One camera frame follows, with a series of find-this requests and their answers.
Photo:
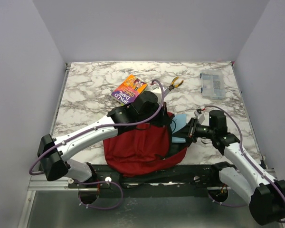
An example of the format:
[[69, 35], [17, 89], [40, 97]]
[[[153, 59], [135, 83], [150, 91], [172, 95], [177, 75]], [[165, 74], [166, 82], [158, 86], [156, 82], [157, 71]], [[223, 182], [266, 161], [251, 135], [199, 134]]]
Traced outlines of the light blue book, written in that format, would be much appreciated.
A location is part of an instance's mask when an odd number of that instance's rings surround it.
[[[170, 124], [171, 132], [175, 133], [179, 131], [186, 125], [187, 115], [186, 114], [177, 114], [172, 118], [172, 123]], [[185, 143], [186, 140], [184, 138], [175, 137], [171, 138], [172, 143]]]

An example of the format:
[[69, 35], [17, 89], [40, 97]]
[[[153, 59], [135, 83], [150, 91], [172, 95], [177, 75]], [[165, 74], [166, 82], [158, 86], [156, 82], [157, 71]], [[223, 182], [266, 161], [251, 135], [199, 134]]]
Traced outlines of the red student backpack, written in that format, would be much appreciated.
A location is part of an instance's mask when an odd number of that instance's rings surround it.
[[107, 165], [125, 177], [145, 175], [172, 168], [187, 152], [187, 143], [172, 143], [170, 125], [149, 123], [113, 138], [103, 140]]

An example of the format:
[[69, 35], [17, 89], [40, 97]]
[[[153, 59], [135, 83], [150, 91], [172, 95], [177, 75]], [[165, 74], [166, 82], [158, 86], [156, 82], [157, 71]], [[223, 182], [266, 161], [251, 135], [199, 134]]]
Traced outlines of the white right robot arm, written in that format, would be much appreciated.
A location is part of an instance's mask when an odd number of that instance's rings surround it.
[[222, 108], [212, 106], [208, 125], [191, 118], [182, 130], [192, 142], [197, 138], [210, 139], [213, 147], [233, 163], [232, 167], [221, 167], [209, 174], [212, 185], [224, 183], [233, 189], [259, 225], [285, 223], [285, 180], [277, 180], [250, 156], [243, 147], [243, 136], [236, 137], [228, 131], [229, 117]]

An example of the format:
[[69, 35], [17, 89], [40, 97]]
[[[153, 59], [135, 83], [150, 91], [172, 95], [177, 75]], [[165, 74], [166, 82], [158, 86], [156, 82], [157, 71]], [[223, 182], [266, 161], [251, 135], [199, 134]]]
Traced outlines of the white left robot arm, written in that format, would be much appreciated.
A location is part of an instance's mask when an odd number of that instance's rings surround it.
[[44, 135], [37, 152], [42, 174], [47, 181], [69, 177], [79, 180], [86, 188], [92, 187], [96, 176], [91, 165], [72, 157], [100, 141], [133, 131], [141, 124], [165, 126], [167, 113], [162, 106], [167, 94], [167, 89], [163, 93], [159, 88], [144, 91], [134, 102], [113, 108], [98, 121], [78, 131], [55, 139], [50, 134]]

